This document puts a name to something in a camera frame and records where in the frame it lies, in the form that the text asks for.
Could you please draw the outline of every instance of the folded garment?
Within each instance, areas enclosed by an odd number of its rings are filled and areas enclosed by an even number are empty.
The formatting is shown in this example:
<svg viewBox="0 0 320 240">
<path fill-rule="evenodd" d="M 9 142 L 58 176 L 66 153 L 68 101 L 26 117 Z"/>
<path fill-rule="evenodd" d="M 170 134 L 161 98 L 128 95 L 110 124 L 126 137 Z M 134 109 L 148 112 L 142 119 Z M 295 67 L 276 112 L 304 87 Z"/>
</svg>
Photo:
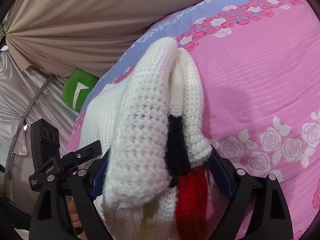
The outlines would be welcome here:
<svg viewBox="0 0 320 240">
<path fill-rule="evenodd" d="M 111 147 L 103 201 L 96 204 L 115 239 L 203 238 L 201 165 L 211 145 L 201 133 L 202 111 L 196 65 L 172 38 L 154 42 L 128 78 L 90 103 L 80 147 L 96 140 L 103 153 Z"/>
</svg>

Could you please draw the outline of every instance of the blue gripper pad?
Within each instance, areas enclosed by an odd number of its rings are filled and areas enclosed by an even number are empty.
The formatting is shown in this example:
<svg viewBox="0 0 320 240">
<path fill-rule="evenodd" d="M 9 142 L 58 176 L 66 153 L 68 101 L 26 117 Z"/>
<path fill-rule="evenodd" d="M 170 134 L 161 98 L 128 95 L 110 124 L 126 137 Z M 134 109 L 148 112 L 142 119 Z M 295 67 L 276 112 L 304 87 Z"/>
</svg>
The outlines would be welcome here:
<svg viewBox="0 0 320 240">
<path fill-rule="evenodd" d="M 90 196 L 92 200 L 95 200 L 98 196 L 102 195 L 104 179 L 108 168 L 109 158 L 103 158 L 104 161 L 97 172 L 96 176 L 92 179 L 92 189 Z"/>
<path fill-rule="evenodd" d="M 235 193 L 233 185 L 233 173 L 236 171 L 236 168 L 228 159 L 221 158 L 214 148 L 206 164 L 212 174 L 212 177 L 214 178 L 215 183 L 218 186 L 221 195 L 230 200 Z"/>
</svg>

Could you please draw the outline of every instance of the beige fabric drape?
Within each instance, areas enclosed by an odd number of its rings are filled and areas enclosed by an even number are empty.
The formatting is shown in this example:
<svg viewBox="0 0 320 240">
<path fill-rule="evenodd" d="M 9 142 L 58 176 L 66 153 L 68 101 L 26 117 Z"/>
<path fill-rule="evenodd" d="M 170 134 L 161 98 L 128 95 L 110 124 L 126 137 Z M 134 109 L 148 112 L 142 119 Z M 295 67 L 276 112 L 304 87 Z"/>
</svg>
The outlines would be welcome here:
<svg viewBox="0 0 320 240">
<path fill-rule="evenodd" d="M 17 0 L 6 42 L 18 66 L 101 77 L 146 29 L 202 0 Z"/>
</svg>

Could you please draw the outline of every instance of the green pillow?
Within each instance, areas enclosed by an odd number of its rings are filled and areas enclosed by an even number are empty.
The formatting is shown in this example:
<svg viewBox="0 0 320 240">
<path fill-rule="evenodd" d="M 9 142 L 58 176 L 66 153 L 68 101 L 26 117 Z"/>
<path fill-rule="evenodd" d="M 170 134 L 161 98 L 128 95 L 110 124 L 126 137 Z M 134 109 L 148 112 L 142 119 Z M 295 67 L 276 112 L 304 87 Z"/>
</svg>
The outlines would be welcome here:
<svg viewBox="0 0 320 240">
<path fill-rule="evenodd" d="M 68 79 L 63 87 L 63 99 L 66 104 L 79 112 L 98 80 L 99 78 L 96 76 L 77 68 L 75 74 Z"/>
</svg>

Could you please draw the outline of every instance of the mattress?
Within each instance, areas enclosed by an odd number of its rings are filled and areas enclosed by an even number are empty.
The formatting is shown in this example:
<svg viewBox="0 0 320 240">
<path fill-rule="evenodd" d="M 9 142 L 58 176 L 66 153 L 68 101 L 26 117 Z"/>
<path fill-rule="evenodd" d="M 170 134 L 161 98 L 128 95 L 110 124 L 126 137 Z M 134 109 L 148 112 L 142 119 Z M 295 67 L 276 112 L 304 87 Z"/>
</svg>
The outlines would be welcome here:
<svg viewBox="0 0 320 240">
<path fill-rule="evenodd" d="M 68 151 L 78 150 L 91 100 L 129 76 L 162 37 L 175 38 L 196 62 L 204 89 L 203 134 L 237 168 L 277 176 L 298 240 L 320 210 L 320 22 L 306 0 L 203 0 L 155 23 L 88 96 Z M 210 232 L 228 204 L 214 181 L 211 199 Z"/>
</svg>

